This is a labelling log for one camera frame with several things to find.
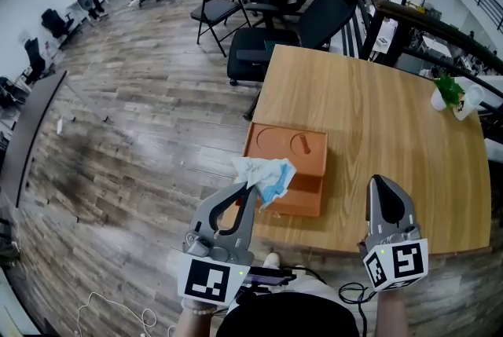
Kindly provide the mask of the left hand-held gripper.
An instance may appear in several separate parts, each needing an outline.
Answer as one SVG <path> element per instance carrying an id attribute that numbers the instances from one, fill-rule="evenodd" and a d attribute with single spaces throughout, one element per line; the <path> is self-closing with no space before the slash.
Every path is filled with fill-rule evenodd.
<path id="1" fill-rule="evenodd" d="M 229 229 L 218 227 L 218 217 L 240 201 Z M 257 189 L 236 183 L 203 200 L 196 209 L 178 262 L 178 295 L 216 306 L 229 306 L 244 284 L 255 256 L 248 251 L 252 238 Z"/>

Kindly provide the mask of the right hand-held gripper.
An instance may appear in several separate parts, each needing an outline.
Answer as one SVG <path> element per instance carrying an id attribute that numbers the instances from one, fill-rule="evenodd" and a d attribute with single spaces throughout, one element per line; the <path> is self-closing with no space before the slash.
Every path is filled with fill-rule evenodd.
<path id="1" fill-rule="evenodd" d="M 413 200 L 395 181 L 374 174 L 367 185 L 369 231 L 360 244 L 376 292 L 405 288 L 428 275 L 428 240 L 416 224 Z"/>

